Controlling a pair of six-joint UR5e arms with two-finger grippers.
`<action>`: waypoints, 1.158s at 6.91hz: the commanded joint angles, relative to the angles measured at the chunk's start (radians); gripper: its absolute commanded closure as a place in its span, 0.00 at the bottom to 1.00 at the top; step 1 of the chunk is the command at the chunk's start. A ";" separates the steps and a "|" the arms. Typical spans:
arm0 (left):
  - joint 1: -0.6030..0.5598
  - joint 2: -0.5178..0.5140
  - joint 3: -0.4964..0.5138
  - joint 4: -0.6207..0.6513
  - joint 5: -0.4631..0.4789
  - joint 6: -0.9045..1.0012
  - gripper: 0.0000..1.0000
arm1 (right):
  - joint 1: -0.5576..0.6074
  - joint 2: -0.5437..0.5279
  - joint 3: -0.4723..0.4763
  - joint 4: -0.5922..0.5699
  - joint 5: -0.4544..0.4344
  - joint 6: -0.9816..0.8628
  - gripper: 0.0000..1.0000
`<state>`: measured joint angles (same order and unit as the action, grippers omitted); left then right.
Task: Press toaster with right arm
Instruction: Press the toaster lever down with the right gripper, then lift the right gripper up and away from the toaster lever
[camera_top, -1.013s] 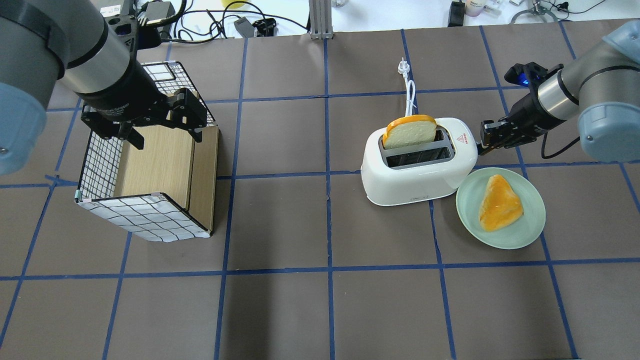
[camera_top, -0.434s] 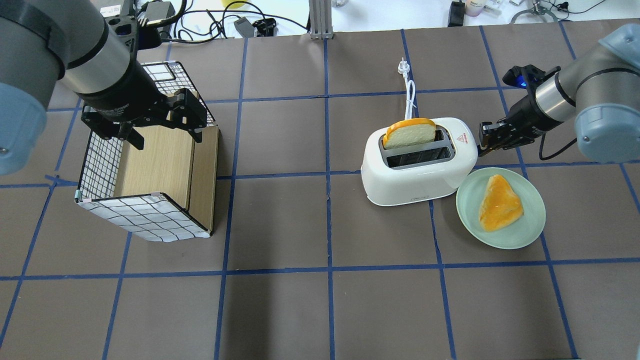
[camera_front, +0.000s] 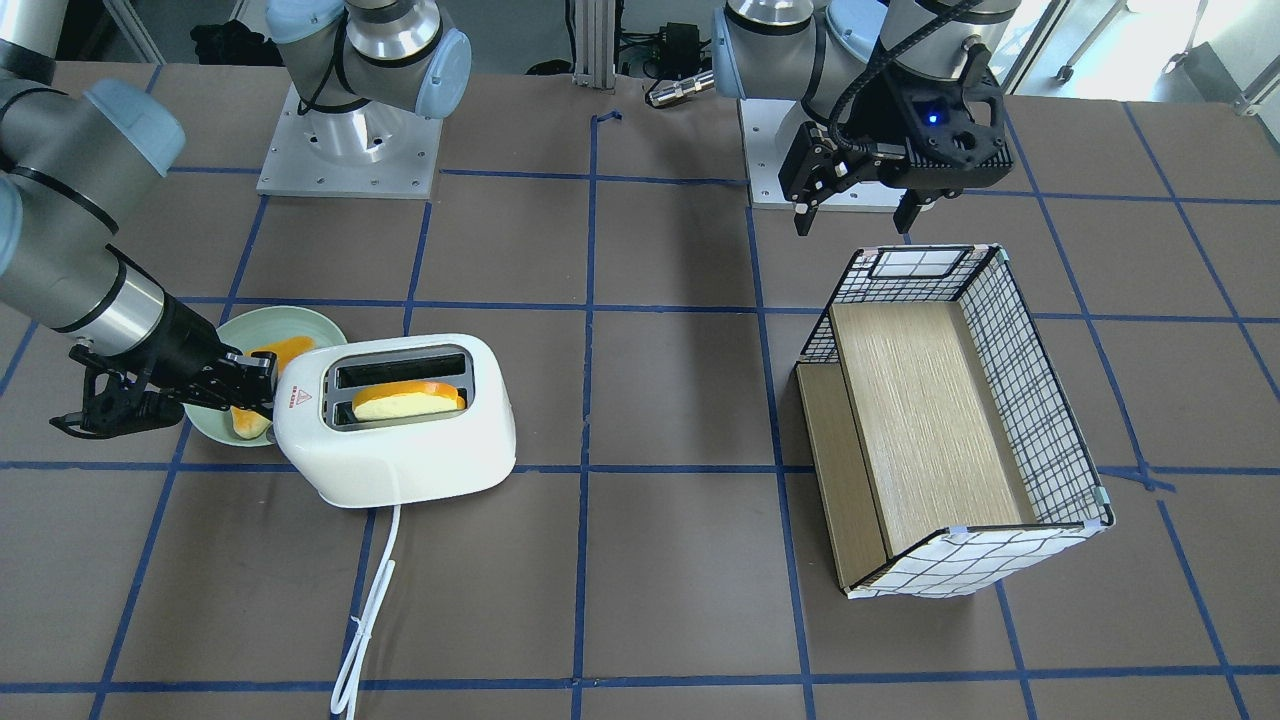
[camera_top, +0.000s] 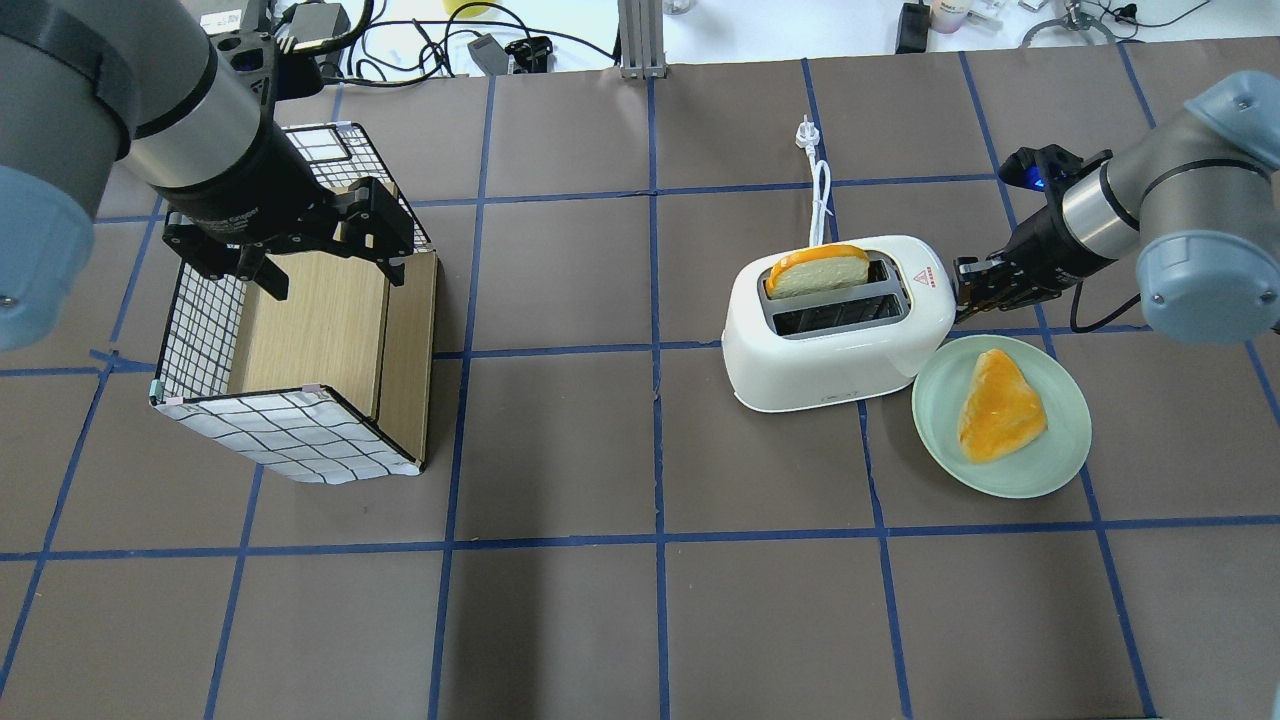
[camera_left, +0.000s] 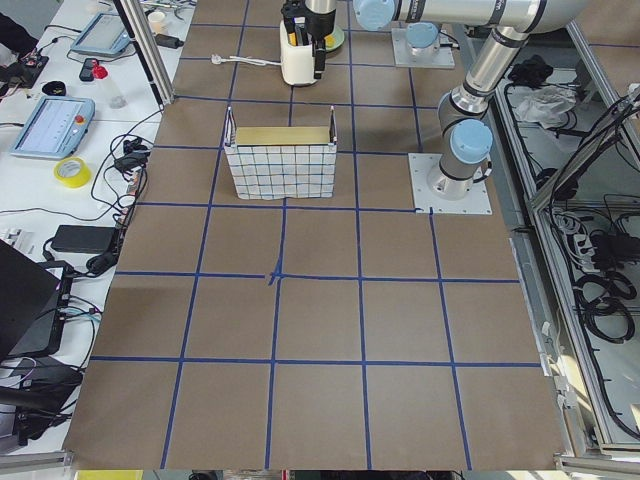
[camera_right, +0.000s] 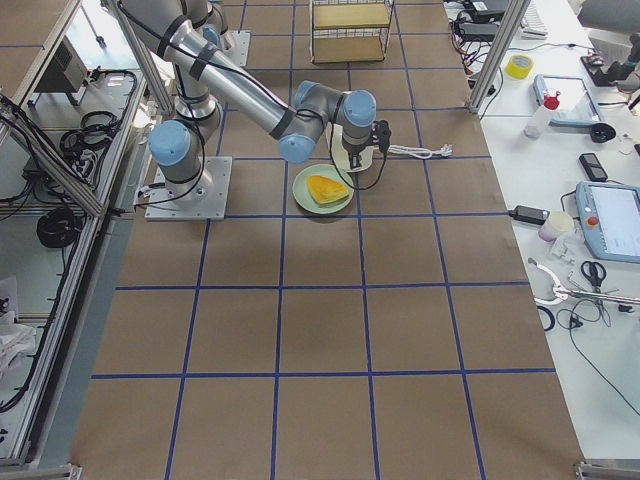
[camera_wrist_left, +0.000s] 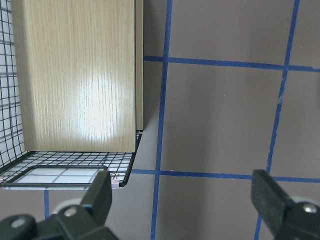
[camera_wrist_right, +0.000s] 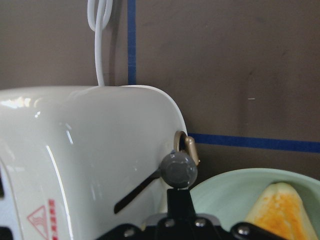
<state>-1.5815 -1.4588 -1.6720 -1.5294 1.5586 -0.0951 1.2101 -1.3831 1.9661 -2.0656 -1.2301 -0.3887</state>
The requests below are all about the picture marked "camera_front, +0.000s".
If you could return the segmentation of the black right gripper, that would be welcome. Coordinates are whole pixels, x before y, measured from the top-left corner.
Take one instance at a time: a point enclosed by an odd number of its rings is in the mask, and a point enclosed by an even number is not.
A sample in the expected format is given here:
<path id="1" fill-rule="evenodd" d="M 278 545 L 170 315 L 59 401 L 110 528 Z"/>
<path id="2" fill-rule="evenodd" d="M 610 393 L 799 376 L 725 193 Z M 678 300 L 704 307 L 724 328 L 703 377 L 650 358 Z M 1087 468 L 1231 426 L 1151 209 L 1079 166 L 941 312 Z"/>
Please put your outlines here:
<path id="1" fill-rule="evenodd" d="M 274 419 L 278 356 L 239 351 L 215 327 L 170 295 L 151 334 L 140 346 L 148 383 L 180 404 L 218 410 L 238 407 Z"/>

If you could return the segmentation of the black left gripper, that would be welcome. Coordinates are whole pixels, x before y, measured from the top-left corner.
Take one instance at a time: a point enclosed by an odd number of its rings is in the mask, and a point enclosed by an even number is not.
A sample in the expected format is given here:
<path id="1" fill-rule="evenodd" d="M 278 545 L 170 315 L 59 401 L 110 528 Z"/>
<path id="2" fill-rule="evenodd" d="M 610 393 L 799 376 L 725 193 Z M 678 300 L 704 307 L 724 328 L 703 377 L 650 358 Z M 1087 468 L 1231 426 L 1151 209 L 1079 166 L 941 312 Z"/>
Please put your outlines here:
<path id="1" fill-rule="evenodd" d="M 841 149 L 815 122 L 803 122 L 785 154 L 778 181 L 783 197 L 794 206 L 794 227 L 800 237 L 809 234 L 823 202 L 860 182 L 904 190 L 893 210 L 893 227 L 905 236 L 925 209 L 948 197 L 948 191 L 988 188 L 1011 170 L 1007 146 L 984 161 L 961 167 L 922 154 L 909 140 Z"/>

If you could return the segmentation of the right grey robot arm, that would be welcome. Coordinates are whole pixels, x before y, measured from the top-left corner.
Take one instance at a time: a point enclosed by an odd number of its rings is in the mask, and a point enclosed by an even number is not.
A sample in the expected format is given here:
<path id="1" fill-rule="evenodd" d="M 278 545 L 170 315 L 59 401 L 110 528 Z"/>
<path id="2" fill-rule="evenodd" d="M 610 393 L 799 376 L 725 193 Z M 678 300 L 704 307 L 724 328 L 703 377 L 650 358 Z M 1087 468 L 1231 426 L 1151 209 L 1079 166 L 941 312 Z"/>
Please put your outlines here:
<path id="1" fill-rule="evenodd" d="M 64 1 L 3 4 L 5 305 L 70 341 L 84 369 L 64 433 L 106 439 L 173 427 L 186 407 L 271 416 L 279 363 L 224 343 L 114 245 L 122 222 L 186 146 L 178 119 L 116 79 L 79 97 L 51 86 Z M 369 105 L 447 118 L 472 45 L 434 1 L 270 1 L 266 20 L 303 111 Z"/>

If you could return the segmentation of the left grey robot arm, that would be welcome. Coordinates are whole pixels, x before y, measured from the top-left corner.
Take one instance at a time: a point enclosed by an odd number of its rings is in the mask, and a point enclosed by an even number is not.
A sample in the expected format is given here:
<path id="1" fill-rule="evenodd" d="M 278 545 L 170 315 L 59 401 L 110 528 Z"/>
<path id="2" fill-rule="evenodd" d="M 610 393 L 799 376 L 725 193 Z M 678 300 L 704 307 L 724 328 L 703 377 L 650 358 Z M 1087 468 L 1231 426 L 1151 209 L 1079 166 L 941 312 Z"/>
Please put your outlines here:
<path id="1" fill-rule="evenodd" d="M 713 72 L 727 97 L 786 100 L 778 172 L 794 224 L 855 184 L 901 192 L 908 232 L 941 199 L 988 188 L 1014 168 L 1004 91 L 989 67 L 1015 1 L 727 1 Z"/>

